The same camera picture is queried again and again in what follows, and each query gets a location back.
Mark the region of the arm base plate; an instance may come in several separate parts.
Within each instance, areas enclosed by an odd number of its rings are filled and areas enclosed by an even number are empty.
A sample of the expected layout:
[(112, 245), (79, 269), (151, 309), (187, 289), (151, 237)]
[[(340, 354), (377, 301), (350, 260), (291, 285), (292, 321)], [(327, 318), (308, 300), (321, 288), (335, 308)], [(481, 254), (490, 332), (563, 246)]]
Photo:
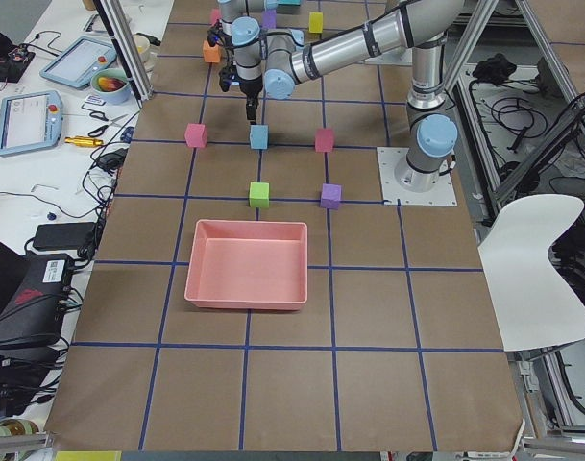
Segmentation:
[(407, 162), (408, 148), (377, 147), (382, 202), (389, 206), (457, 206), (446, 158), (437, 171), (420, 173)]
[(368, 58), (364, 63), (371, 65), (411, 66), (412, 50), (403, 48), (393, 49), (377, 57)]

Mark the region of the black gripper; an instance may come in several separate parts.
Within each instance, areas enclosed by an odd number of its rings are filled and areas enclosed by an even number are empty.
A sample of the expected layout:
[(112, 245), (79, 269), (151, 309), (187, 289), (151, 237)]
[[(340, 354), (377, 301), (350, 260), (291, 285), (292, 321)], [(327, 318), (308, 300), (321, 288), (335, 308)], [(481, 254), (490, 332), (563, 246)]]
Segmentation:
[(262, 77), (252, 80), (238, 78), (240, 90), (246, 96), (246, 117), (251, 125), (257, 124), (258, 96), (262, 91)]

